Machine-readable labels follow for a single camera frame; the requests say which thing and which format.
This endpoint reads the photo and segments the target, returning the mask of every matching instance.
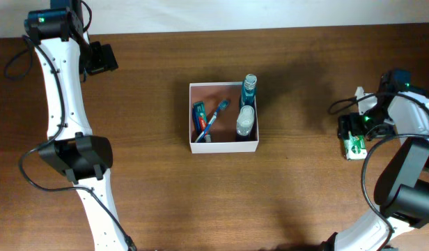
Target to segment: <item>brown wooden surface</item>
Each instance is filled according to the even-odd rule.
[[[112,192],[118,215],[139,248],[258,250],[318,244],[368,210],[362,162],[347,162],[327,106],[375,91],[393,67],[429,89],[429,24],[260,31],[91,36],[110,43],[120,68],[82,84],[95,135],[114,151]],[[45,139],[47,105],[38,60],[23,81],[3,78],[24,48],[0,39],[0,250],[92,250],[75,192],[32,188],[19,156]],[[17,63],[24,69],[27,60]],[[255,153],[192,155],[190,82],[258,76],[260,144]],[[368,187],[393,157],[381,148]],[[36,156],[26,162],[39,184],[69,183]],[[392,241],[429,250],[429,225]]]

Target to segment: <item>cable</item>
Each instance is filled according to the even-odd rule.
[[[429,116],[429,109],[425,106],[425,104],[419,102],[417,99],[412,98],[410,96],[406,96],[405,94],[401,94],[401,93],[373,93],[367,96],[364,96],[363,98],[360,99],[356,99],[355,97],[352,98],[348,98],[345,100],[339,100],[337,102],[334,102],[329,109],[327,110],[327,112],[329,114],[337,114],[353,105],[358,104],[359,102],[367,99],[367,98],[372,98],[372,97],[379,97],[379,96],[398,96],[401,98],[406,98],[409,101],[412,101],[414,103],[416,103],[428,116]],[[351,102],[349,105],[346,105],[334,112],[331,112],[332,107],[334,107],[335,105],[341,103],[341,102]],[[368,154],[366,155],[366,158],[364,160],[363,163],[363,167],[361,168],[361,191],[363,192],[363,196],[366,200],[366,203],[369,205],[370,209],[380,218],[383,220],[383,222],[385,222],[385,224],[388,227],[388,236],[385,239],[385,241],[383,242],[383,244],[379,247],[379,249],[377,249],[377,251],[382,250],[387,244],[388,242],[391,240],[391,237],[394,233],[394,229],[393,226],[391,225],[391,223],[388,221],[388,219],[386,219],[374,206],[374,204],[372,203],[372,201],[369,199],[368,196],[368,192],[366,191],[366,170],[368,169],[368,163],[369,163],[369,159],[371,158],[372,154],[375,152],[375,150],[377,148],[379,148],[381,145],[383,145],[384,143],[390,142],[393,139],[400,139],[400,138],[404,138],[404,137],[413,137],[413,138],[420,138],[420,139],[429,139],[429,135],[420,135],[420,134],[399,134],[399,135],[392,135],[392,136],[388,136],[385,137],[384,139],[380,140],[378,143],[376,143],[368,152]]]
[[[30,47],[30,45],[27,43],[27,41],[26,40],[24,40],[24,43],[26,44],[26,49],[24,49],[24,50],[22,50],[21,52],[19,52],[18,54],[16,54],[7,64],[6,64],[6,66],[4,66],[4,77],[6,77],[6,79],[10,79],[10,80],[13,80],[13,81],[16,81],[16,80],[21,80],[21,79],[23,79],[24,77],[26,77],[28,74],[29,74],[29,72],[31,71],[31,69],[32,69],[32,66],[33,66],[33,55],[32,55],[32,50],[31,50],[31,47]],[[9,69],[9,67],[11,67],[12,65],[13,65],[13,63],[17,60],[17,59],[19,59],[22,55],[24,55],[24,54],[26,54],[26,53],[29,53],[29,56],[30,56],[30,62],[29,62],[29,67],[27,68],[27,70],[24,72],[24,73],[22,73],[22,74],[20,74],[20,75],[16,75],[16,76],[11,76],[11,75],[9,75],[8,74],[8,69]]]
[[[23,154],[19,160],[18,160],[18,168],[19,171],[21,172],[22,176],[24,177],[24,179],[29,182],[29,184],[31,184],[33,187],[45,191],[45,192],[63,192],[63,191],[73,191],[73,190],[83,190],[88,192],[92,198],[94,198],[96,200],[96,202],[103,208],[103,210],[109,215],[109,217],[114,221],[114,223],[116,223],[117,228],[120,229],[120,231],[122,232],[122,235],[125,239],[125,242],[127,243],[128,247],[133,245],[132,239],[131,237],[129,237],[125,230],[122,228],[122,226],[120,225],[119,221],[116,219],[116,217],[114,217],[114,215],[111,213],[111,211],[98,199],[97,195],[94,194],[94,192],[89,189],[89,188],[83,188],[83,187],[66,187],[66,188],[44,188],[40,185],[38,185],[37,183],[35,183],[34,181],[32,181],[29,176],[27,175],[27,173],[24,171],[23,168],[23,162],[24,159],[26,159],[29,155],[31,155],[32,153],[38,152],[39,150],[44,149],[45,147],[49,146],[50,144],[52,144],[55,139],[61,134],[61,132],[63,131],[63,128],[65,127],[65,105],[64,105],[64,99],[63,99],[63,92],[61,90],[61,85],[60,85],[60,79],[58,76],[58,73],[54,67],[54,64],[51,62],[51,60],[49,59],[49,57],[46,55],[46,53],[35,43],[33,43],[33,41],[28,37],[23,35],[22,38],[24,39],[24,41],[26,42],[27,45],[27,49],[30,50],[30,46],[29,43],[36,48],[41,54],[42,56],[45,58],[46,62],[49,64],[49,67],[52,70],[52,74],[54,74],[54,78],[55,78],[55,82],[56,82],[56,88],[58,89],[58,96],[60,98],[60,105],[61,105],[61,122],[58,125],[58,130],[56,131],[55,135],[53,137],[51,137],[49,140],[47,140],[46,142],[43,142],[39,145],[37,145],[35,148],[31,149],[30,151],[27,151],[25,154]]]
[[[81,3],[84,5],[84,7],[86,7],[86,9],[88,10],[88,13],[89,13],[88,24],[83,28],[83,33],[85,33],[85,32],[88,31],[89,27],[91,26],[91,22],[92,22],[92,10],[91,10],[91,7],[89,7],[89,5],[85,1],[81,1]]]

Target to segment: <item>toothbrush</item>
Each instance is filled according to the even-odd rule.
[[[216,118],[217,118],[217,113],[219,111],[224,111],[228,105],[230,104],[230,101],[228,100],[222,100],[222,102],[219,103],[219,106],[216,108],[216,111],[214,112],[212,118],[210,119],[210,122],[208,122],[207,127],[205,128],[205,130],[203,132],[200,133],[200,135],[198,136],[198,138],[196,139],[196,143],[199,143],[200,140],[207,134],[208,130],[210,129],[210,127],[212,126],[212,124],[215,122]]]

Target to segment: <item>toothpaste tube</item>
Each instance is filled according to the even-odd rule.
[[[193,104],[193,122],[197,135],[201,134],[207,127],[207,115],[205,114],[203,101],[195,102]],[[206,143],[210,143],[212,141],[209,133],[204,136],[204,139]]]

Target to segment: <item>open box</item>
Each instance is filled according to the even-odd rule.
[[[241,82],[198,83],[189,85],[189,145],[192,153],[244,153],[254,152],[258,147],[258,113],[255,99],[255,123],[247,142],[236,142],[236,120],[240,114]],[[222,100],[229,99],[230,105],[220,111],[210,128],[212,143],[194,143],[198,137],[194,128],[193,104],[203,101],[207,120],[212,118]]]

